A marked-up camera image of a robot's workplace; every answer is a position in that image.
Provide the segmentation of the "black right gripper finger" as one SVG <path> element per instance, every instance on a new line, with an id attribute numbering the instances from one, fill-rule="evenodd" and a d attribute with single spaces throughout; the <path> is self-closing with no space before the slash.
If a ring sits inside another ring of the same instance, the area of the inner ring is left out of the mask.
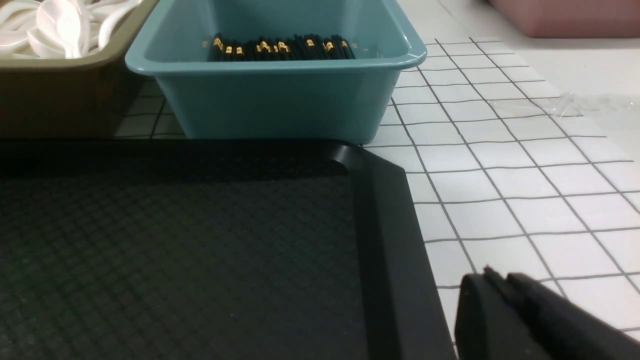
<path id="1" fill-rule="evenodd" d="M 638 341 L 524 273 L 489 266 L 461 280 L 460 360 L 637 360 Z"/>

